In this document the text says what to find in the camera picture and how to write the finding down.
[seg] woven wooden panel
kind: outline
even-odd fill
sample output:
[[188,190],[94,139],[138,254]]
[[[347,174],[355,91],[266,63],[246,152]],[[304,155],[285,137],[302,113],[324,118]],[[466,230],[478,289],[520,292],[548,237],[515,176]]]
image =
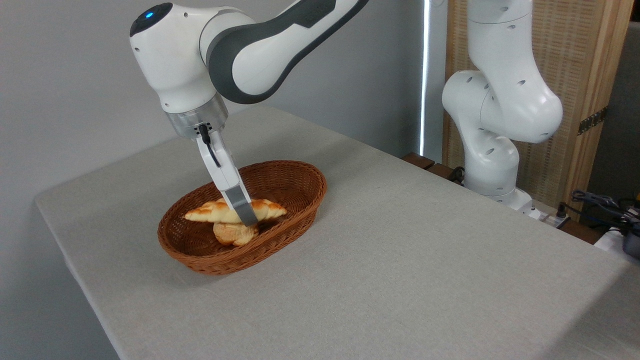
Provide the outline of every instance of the woven wooden panel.
[[[620,57],[617,44],[621,49],[624,33],[621,38],[613,36],[626,30],[631,4],[632,0],[534,2],[534,56],[543,79],[560,97],[564,110],[562,124],[549,141],[515,142],[520,151],[518,187],[538,201],[555,206],[566,193],[571,182],[568,174],[575,172],[575,162],[588,161],[574,158],[577,129],[580,121],[592,114],[592,108],[608,103]],[[447,76],[466,69],[476,69],[467,52],[467,0],[450,0]],[[460,135],[448,116],[443,158],[450,167],[464,165]]]

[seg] white robot link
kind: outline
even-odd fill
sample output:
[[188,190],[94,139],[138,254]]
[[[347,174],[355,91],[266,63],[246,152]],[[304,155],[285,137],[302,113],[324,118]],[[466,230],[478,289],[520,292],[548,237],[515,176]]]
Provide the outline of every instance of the white robot link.
[[131,49],[164,112],[179,135],[198,144],[214,184],[245,225],[257,219],[222,140],[228,111],[221,96],[241,104],[267,99],[367,2],[299,0],[262,23],[228,6],[164,3],[131,26]]
[[532,0],[469,0],[468,51],[479,71],[451,76],[442,102],[464,145],[465,187],[538,218],[516,188],[520,157],[510,139],[546,141],[563,109],[533,57],[532,9]]

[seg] gray tablecloth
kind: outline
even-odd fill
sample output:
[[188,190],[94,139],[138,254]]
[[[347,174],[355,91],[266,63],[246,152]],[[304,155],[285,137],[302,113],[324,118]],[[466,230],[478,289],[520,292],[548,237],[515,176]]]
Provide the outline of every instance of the gray tablecloth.
[[157,242],[210,181],[189,140],[37,198],[122,359],[640,359],[637,267],[280,110],[224,135],[239,166],[306,161],[329,187],[301,238],[238,273]]

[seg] oval basket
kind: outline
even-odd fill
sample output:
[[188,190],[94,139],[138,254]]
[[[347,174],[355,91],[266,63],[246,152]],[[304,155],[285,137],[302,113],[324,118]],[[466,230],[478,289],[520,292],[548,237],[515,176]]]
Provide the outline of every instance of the oval basket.
[[267,161],[240,170],[253,199],[267,199],[287,209],[287,214],[260,224],[260,234],[243,247],[223,246],[213,234],[213,224],[192,222],[184,214],[207,201],[222,198],[213,183],[178,200],[158,225],[162,248],[193,271],[209,275],[231,274],[255,265],[299,238],[316,218],[326,193],[326,179],[315,166],[300,161]]

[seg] bread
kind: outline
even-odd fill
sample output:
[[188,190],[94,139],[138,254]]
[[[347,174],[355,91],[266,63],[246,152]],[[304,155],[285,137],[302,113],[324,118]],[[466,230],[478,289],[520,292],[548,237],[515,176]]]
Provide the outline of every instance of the bread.
[[[275,219],[287,213],[287,210],[281,205],[266,199],[251,200],[251,207],[258,221]],[[229,208],[225,199],[206,202],[199,208],[188,211],[184,218],[198,222],[242,223],[236,211]]]
[[[266,200],[251,200],[251,207],[258,221],[272,220],[287,213],[281,205]],[[246,227],[235,210],[230,209],[225,199],[209,201],[199,208],[188,211],[184,218],[197,222],[214,222],[213,233],[216,239],[224,245],[240,247],[258,236],[258,225]]]
[[236,247],[244,246],[258,236],[258,231],[257,224],[246,227],[243,224],[217,222],[213,225],[213,233],[216,235],[216,239],[224,246],[231,244]]

